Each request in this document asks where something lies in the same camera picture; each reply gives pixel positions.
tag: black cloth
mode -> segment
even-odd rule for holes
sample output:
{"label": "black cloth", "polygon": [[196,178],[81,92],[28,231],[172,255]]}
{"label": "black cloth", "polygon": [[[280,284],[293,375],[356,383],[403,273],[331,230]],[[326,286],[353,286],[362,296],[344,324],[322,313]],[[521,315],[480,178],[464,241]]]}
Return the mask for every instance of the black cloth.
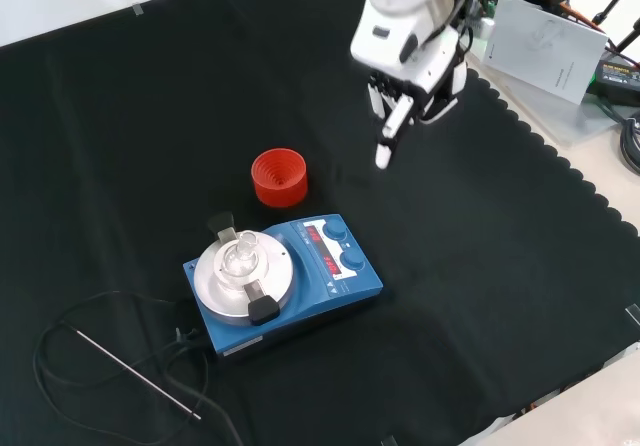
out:
{"label": "black cloth", "polygon": [[[374,168],[379,125],[349,56],[362,4],[157,0],[0,52],[1,445],[117,444],[44,404],[37,336],[96,292],[188,297],[182,264],[220,210],[257,230],[340,213],[385,285],[357,314],[212,368],[209,394],[247,445],[455,445],[634,341],[635,228],[474,72],[459,106]],[[308,163],[292,210],[252,191],[252,160],[276,146]],[[124,299],[73,321],[127,361],[176,326],[171,308]],[[47,353],[76,379],[113,371],[70,334]],[[176,374],[197,385],[197,364]],[[160,367],[142,371],[168,387]],[[128,376],[51,389],[70,415],[140,440],[183,418]],[[222,444],[205,416],[174,444]]]}

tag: digital display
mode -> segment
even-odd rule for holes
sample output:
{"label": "digital display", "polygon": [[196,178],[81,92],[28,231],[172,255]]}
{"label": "digital display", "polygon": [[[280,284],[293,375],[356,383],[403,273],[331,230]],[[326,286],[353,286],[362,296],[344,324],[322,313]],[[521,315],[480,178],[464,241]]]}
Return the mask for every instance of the digital display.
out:
{"label": "digital display", "polygon": [[324,264],[327,265],[327,269],[331,274],[340,274],[340,268],[331,257],[331,253],[327,249],[327,245],[322,241],[322,237],[318,233],[318,230],[315,226],[307,226],[307,233],[309,233],[309,237],[311,241],[313,241],[314,246],[320,253],[320,257],[324,260]]}

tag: robotic arm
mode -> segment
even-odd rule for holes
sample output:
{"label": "robotic arm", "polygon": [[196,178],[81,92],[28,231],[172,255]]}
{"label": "robotic arm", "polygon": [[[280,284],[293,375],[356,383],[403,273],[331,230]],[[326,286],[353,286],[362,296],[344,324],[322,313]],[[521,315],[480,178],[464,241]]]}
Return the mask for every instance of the robotic arm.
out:
{"label": "robotic arm", "polygon": [[457,103],[467,66],[458,26],[467,0],[366,0],[351,44],[372,69],[369,97],[385,125],[376,165],[386,169],[402,132],[429,124]]}

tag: white paper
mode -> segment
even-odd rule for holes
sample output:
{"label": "white paper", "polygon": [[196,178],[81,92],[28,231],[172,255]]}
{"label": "white paper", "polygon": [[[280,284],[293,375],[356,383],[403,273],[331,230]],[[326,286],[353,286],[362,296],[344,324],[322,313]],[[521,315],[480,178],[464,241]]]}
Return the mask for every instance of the white paper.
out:
{"label": "white paper", "polygon": [[484,62],[580,104],[607,36],[520,1],[499,0]]}

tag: red cup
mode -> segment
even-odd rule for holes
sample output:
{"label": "red cup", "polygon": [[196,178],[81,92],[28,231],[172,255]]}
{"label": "red cup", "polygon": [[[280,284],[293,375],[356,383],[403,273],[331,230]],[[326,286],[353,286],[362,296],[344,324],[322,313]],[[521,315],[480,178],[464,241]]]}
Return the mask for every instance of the red cup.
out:
{"label": "red cup", "polygon": [[307,165],[291,149],[265,151],[251,166],[258,199],[272,208],[294,206],[307,195]]}

